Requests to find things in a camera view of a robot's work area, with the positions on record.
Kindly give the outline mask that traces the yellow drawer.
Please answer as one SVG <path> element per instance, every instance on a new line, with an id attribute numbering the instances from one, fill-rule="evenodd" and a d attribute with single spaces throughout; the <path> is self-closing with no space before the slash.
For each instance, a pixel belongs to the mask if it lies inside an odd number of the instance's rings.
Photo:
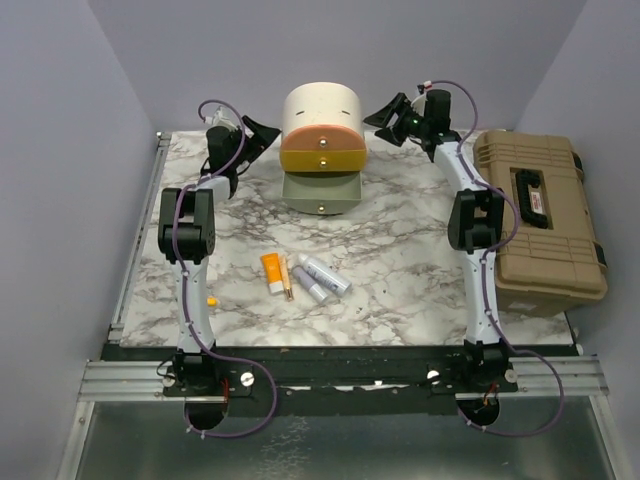
<path id="1" fill-rule="evenodd" d="M 360 172 L 366 162 L 365 150 L 280 152 L 281 167 L 289 173 Z"/>

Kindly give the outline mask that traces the grey bottom drawer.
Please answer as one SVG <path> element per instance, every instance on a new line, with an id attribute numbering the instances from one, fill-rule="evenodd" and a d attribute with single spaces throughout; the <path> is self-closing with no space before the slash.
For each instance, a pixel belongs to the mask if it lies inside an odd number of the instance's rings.
<path id="1" fill-rule="evenodd" d="M 285 173 L 282 200 L 304 214 L 344 214 L 362 201 L 361 173 Z"/>

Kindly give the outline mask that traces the white blue tube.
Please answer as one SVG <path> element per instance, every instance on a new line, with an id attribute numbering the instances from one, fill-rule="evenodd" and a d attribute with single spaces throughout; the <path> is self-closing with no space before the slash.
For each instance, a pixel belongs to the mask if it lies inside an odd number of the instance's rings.
<path id="1" fill-rule="evenodd" d="M 298 262 L 317 283 L 339 297 L 344 296 L 352 286 L 349 280 L 316 257 L 299 253 Z"/>

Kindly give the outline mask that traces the cream round drawer organizer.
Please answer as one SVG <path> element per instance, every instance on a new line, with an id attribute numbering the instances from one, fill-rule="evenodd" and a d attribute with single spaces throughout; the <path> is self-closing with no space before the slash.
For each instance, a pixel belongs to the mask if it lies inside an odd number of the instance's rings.
<path id="1" fill-rule="evenodd" d="M 350 129 L 363 136 L 361 102 L 349 87 L 333 82 L 312 82 L 296 87 L 284 100 L 282 135 L 312 126 Z"/>

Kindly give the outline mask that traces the orange sunscreen tube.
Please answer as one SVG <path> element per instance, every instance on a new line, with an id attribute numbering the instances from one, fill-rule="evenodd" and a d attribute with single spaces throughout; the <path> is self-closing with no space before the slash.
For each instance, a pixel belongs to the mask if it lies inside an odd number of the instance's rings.
<path id="1" fill-rule="evenodd" d="M 265 271 L 269 292 L 272 295 L 284 291 L 284 283 L 281 274 L 280 260 L 277 253 L 269 253 L 261 256 L 261 262 Z"/>

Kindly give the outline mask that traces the lavender white bottle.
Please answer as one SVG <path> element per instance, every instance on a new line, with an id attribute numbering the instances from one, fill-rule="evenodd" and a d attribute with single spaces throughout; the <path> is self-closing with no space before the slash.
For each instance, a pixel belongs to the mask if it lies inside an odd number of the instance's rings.
<path id="1" fill-rule="evenodd" d="M 299 265 L 292 269 L 292 274 L 300 286 L 320 305 L 328 299 L 325 290 Z"/>

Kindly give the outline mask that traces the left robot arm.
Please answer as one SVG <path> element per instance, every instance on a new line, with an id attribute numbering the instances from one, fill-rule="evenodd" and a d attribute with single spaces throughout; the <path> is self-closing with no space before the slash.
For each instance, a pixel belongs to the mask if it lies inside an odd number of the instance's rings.
<path id="1" fill-rule="evenodd" d="M 183 354 L 198 355 L 215 345 L 207 303 L 207 269 L 216 240 L 214 207 L 235 195 L 239 176 L 280 133 L 248 116 L 239 126 L 220 121 L 206 131 L 208 155 L 197 181 L 161 192 L 158 247 L 177 287 L 177 349 Z"/>

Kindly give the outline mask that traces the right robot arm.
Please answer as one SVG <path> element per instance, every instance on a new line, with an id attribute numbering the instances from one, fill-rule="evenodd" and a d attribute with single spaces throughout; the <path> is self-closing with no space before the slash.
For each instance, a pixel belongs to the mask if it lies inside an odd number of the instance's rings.
<path id="1" fill-rule="evenodd" d="M 460 258 L 467 305 L 465 345 L 499 348 L 496 288 L 492 277 L 495 247 L 502 238 L 504 198 L 481 179 L 473 163 L 465 158 L 464 140 L 451 128 L 451 94 L 424 87 L 412 102 L 403 93 L 364 123 L 375 128 L 375 136 L 395 146 L 417 142 L 429 160 L 444 175 L 455 197 L 447 237 Z"/>

